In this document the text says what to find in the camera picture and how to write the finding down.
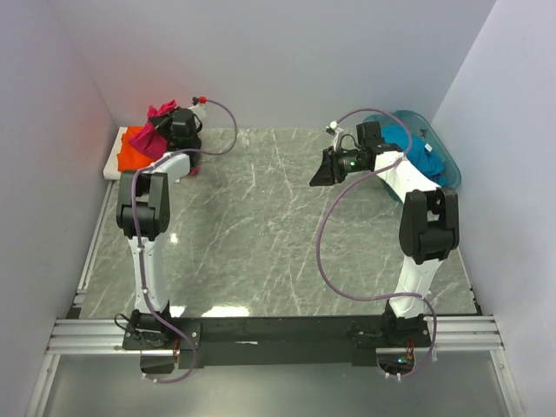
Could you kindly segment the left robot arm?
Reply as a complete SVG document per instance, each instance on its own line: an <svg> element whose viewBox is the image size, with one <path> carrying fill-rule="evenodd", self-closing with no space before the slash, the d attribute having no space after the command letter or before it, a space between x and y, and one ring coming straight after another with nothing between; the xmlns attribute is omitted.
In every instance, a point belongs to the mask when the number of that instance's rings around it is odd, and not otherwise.
<svg viewBox="0 0 556 417"><path fill-rule="evenodd" d="M162 251L170 223L169 186L199 168L206 106L174 102L149 108L147 121L123 140L123 150L143 162L118 161L121 171L116 224L133 259L135 306L126 322L128 342L155 349L179 339L171 323Z"/></svg>

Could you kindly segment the pink t shirt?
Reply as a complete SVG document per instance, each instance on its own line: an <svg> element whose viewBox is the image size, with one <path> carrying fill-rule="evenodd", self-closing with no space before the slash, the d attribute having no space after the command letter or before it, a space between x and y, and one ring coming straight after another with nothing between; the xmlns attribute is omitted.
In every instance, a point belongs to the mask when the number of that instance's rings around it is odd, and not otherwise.
<svg viewBox="0 0 556 417"><path fill-rule="evenodd" d="M164 103L159 109L150 106L147 121L142 130L129 143L140 153L155 161L167 152L167 140L171 136L199 135L202 122L187 108L177 105L175 100Z"/></svg>

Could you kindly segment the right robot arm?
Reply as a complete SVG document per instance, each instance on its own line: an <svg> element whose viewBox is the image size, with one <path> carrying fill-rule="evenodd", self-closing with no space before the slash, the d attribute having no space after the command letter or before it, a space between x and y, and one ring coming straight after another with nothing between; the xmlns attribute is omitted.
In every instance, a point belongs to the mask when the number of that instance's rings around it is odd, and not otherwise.
<svg viewBox="0 0 556 417"><path fill-rule="evenodd" d="M350 174L367 171L379 177L402 202L399 244L403 264L394 293L386 299L381 336L399 347L427 332L425 300L433 279L460 240L458 196L454 189L428 179L409 160L411 132L403 127L402 142L389 142L378 122L356 127L354 147L344 149L346 133L332 121L327 132L334 140L322 152L312 187L342 183Z"/></svg>

